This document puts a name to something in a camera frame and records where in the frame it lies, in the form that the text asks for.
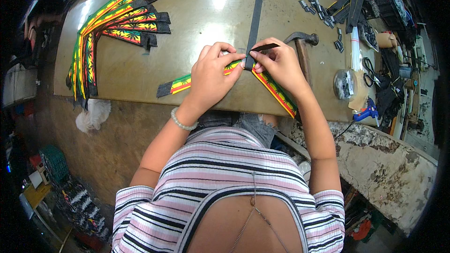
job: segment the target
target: blue glue gun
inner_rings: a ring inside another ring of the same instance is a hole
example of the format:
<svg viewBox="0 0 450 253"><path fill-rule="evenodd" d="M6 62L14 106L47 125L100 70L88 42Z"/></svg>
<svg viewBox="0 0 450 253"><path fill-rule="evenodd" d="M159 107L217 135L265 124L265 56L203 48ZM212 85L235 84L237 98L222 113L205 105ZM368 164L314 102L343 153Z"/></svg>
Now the blue glue gun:
<svg viewBox="0 0 450 253"><path fill-rule="evenodd" d="M378 123L378 111L375 103L372 99L367 100L367 109L363 109L363 112L357 115L353 115L353 119L355 121L361 121L364 118L371 116L377 122L377 126L380 127L380 123Z"/></svg>

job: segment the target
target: plastic crate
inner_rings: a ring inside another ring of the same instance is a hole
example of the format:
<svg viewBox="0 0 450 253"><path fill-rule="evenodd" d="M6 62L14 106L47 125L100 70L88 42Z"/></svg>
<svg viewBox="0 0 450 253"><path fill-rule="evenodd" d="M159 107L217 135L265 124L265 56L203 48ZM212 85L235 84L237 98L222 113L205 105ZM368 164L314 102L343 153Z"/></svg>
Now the plastic crate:
<svg viewBox="0 0 450 253"><path fill-rule="evenodd" d="M39 155L53 182L61 183L69 174L63 152L53 145L48 145L39 150Z"/></svg>

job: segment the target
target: scissors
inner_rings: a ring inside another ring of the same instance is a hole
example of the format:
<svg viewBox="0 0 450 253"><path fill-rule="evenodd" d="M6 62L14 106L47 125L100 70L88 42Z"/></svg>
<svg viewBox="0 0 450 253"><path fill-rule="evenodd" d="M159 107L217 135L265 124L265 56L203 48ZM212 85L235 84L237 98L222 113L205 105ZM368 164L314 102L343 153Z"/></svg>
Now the scissors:
<svg viewBox="0 0 450 253"><path fill-rule="evenodd" d="M363 79L368 87L372 87L375 84L380 86L380 81L375 76L374 66L368 57L363 58L363 67L368 71L368 73L364 73Z"/></svg>

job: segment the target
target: wooden hammer handle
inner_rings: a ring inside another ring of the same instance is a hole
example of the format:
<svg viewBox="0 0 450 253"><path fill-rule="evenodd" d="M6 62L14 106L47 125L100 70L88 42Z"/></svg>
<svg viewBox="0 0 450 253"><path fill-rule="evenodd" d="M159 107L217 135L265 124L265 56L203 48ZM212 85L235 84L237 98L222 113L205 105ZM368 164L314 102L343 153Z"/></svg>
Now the wooden hammer handle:
<svg viewBox="0 0 450 253"><path fill-rule="evenodd" d="M298 62L300 63L301 71L312 89L311 68L308 60L306 42L302 39L296 39L295 47L297 48Z"/></svg>

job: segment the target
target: pink striped top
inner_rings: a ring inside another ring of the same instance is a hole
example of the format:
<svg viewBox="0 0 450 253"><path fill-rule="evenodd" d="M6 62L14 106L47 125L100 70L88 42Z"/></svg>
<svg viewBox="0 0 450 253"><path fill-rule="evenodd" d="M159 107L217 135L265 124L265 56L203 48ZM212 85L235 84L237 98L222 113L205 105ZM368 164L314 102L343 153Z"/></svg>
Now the pink striped top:
<svg viewBox="0 0 450 253"><path fill-rule="evenodd" d="M205 210L216 200L254 192L283 200L296 222L304 252L340 252L343 196L309 194L295 162L266 149L249 132L207 128L190 135L167 162L155 189L134 186L116 194L113 252L186 252Z"/></svg>

